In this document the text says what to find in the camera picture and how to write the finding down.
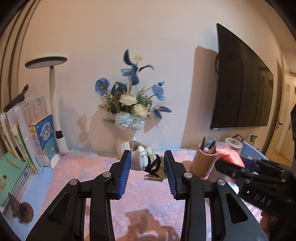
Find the right hand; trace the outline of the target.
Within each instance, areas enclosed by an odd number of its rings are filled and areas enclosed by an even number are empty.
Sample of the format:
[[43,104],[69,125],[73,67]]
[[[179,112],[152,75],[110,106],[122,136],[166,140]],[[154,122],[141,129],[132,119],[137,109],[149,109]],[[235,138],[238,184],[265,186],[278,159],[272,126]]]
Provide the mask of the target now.
[[261,212],[260,225],[269,240],[295,240],[295,213],[286,217],[275,217]]

